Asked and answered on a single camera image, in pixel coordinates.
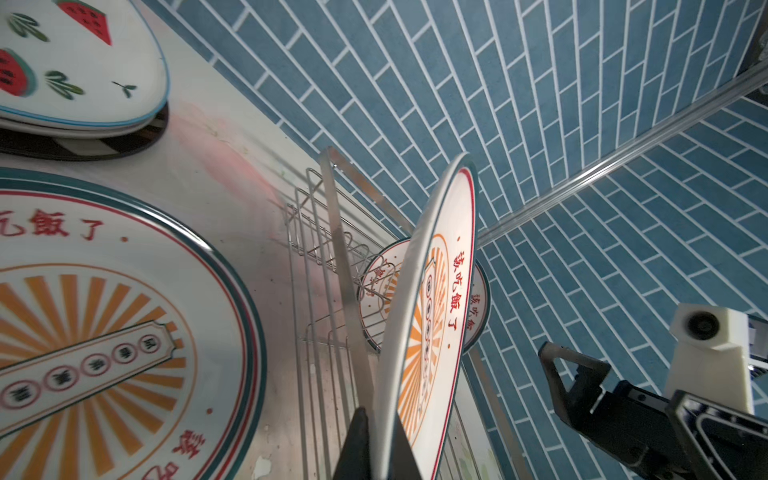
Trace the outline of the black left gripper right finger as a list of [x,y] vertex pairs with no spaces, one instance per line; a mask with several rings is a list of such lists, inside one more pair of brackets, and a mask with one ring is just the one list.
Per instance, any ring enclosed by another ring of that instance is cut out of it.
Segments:
[[390,480],[421,480],[413,451],[407,439],[400,419],[395,420],[392,453],[390,460]]

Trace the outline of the dark mosaic rim plate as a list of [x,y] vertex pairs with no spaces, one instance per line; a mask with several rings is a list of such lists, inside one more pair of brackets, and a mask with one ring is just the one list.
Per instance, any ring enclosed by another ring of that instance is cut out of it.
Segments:
[[134,132],[103,138],[55,138],[47,135],[1,129],[1,152],[28,158],[54,161],[85,162],[112,160],[147,150],[165,133],[169,120],[169,104],[144,127]]

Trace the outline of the watermelon print plate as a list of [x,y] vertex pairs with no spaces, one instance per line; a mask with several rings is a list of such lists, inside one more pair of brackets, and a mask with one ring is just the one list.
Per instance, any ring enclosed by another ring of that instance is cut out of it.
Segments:
[[160,45],[131,1],[4,1],[1,118],[120,127],[167,102]]

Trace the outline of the sunburst red text plate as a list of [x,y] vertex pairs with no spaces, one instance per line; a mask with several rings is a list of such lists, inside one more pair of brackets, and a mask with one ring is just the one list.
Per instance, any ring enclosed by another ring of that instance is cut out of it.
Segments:
[[1,172],[1,475],[232,479],[263,408],[246,285],[119,191]]

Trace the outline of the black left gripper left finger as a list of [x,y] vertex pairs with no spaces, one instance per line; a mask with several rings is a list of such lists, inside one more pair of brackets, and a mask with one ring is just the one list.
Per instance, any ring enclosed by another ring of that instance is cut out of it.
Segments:
[[370,480],[370,448],[368,415],[364,407],[358,407],[342,446],[333,474],[334,480]]

